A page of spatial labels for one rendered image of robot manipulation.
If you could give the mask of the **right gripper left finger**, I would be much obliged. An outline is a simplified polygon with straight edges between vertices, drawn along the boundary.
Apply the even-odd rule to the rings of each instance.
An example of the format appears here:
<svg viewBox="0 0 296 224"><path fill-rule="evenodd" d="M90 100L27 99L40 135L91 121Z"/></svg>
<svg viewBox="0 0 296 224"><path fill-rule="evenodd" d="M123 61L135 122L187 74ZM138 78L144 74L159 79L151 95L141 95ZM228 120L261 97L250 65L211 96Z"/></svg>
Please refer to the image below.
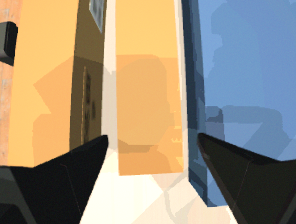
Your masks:
<svg viewBox="0 0 296 224"><path fill-rule="evenodd" d="M0 165L0 203L28 224L80 224L104 164L108 135L34 167Z"/></svg>

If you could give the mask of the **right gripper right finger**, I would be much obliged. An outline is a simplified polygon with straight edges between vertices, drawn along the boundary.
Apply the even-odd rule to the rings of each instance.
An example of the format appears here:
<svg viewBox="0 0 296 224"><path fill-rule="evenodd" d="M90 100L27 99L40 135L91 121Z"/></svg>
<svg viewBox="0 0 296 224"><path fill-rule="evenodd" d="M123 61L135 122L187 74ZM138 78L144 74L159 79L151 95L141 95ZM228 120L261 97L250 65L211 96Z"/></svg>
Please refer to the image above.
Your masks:
<svg viewBox="0 0 296 224"><path fill-rule="evenodd" d="M237 224L287 224L296 209L296 159L279 161L205 133L197 145Z"/></svg>

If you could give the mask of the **blue flat platform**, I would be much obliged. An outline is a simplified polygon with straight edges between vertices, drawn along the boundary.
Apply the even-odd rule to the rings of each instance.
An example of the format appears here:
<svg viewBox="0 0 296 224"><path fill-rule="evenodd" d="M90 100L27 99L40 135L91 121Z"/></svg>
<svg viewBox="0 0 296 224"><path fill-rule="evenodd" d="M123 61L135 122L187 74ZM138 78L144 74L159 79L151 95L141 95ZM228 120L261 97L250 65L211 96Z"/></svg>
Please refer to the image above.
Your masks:
<svg viewBox="0 0 296 224"><path fill-rule="evenodd" d="M188 181L228 206L196 144L205 133L296 159L296 0L181 0Z"/></svg>

